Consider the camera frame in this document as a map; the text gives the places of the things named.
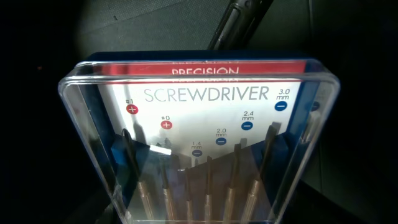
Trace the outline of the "small claw hammer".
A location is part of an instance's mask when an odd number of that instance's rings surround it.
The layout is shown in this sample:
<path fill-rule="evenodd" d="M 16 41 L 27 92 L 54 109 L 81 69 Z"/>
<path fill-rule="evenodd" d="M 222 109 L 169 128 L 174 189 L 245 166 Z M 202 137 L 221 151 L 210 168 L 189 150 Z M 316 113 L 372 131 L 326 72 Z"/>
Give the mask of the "small claw hammer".
<path fill-rule="evenodd" d="M 208 49 L 245 48 L 273 2 L 273 0 L 230 0 Z"/>

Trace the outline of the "precision screwdriver set case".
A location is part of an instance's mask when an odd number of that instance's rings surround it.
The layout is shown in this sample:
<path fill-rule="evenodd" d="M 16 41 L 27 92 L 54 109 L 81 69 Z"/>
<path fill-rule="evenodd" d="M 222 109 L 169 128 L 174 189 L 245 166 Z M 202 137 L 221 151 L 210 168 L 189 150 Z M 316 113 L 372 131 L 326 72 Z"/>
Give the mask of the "precision screwdriver set case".
<path fill-rule="evenodd" d="M 340 91 L 318 60 L 100 52 L 58 93 L 120 223 L 280 223 Z"/>

